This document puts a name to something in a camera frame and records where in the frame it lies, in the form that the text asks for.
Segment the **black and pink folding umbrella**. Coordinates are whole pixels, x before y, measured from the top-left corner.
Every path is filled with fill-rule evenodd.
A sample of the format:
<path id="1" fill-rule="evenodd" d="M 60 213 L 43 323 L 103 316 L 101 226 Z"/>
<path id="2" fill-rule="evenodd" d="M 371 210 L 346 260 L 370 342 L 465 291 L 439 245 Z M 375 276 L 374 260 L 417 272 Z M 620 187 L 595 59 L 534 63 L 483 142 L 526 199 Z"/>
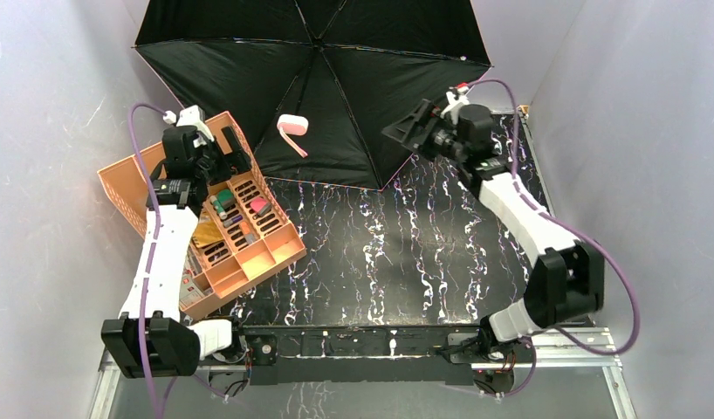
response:
<path id="1" fill-rule="evenodd" d="M 409 157 L 384 127 L 491 67 L 469 1 L 152 1 L 134 47 L 264 175 L 364 189 Z"/>

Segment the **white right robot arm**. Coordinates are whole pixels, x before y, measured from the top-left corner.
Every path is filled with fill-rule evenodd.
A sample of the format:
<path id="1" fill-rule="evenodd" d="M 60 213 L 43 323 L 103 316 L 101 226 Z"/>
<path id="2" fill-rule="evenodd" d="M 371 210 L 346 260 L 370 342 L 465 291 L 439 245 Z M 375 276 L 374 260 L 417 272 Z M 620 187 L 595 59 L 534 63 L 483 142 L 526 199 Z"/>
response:
<path id="1" fill-rule="evenodd" d="M 461 105 L 441 113 L 429 100 L 384 127 L 389 139 L 416 155 L 454 162 L 463 186 L 511 232 L 532 273 L 524 295 L 480 321 L 469 341 L 485 352 L 567 320 L 599 311 L 604 302 L 604 257 L 592 245 L 549 220 L 548 212 L 515 180 L 495 151 L 491 110 Z"/>

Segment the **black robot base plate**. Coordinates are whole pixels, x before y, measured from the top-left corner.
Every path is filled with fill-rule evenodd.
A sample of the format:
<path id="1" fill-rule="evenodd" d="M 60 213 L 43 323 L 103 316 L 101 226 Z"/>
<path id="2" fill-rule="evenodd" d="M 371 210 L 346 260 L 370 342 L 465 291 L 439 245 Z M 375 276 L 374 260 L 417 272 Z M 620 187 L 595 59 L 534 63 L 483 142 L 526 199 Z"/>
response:
<path id="1" fill-rule="evenodd" d="M 506 390 L 529 367 L 532 350 L 506 343 L 486 352 L 477 327 L 243 326 L 232 327 L 223 360 L 210 372 L 250 372 L 255 386 L 301 382 L 433 381 L 469 386 L 485 381 Z"/>

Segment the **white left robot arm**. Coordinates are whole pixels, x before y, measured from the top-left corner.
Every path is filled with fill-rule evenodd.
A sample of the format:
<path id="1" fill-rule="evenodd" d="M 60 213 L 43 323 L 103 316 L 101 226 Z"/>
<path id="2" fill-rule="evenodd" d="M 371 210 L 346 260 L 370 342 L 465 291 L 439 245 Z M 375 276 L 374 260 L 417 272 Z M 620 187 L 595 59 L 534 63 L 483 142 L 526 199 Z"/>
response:
<path id="1" fill-rule="evenodd" d="M 153 170 L 135 156 L 147 192 L 144 243 L 127 299 L 100 331 L 106 350 L 130 379 L 191 376 L 201 360 L 235 344 L 229 320 L 183 325 L 179 300 L 209 187 L 229 179 L 236 160 L 203 126 L 168 127 L 161 145 L 164 156 Z"/>

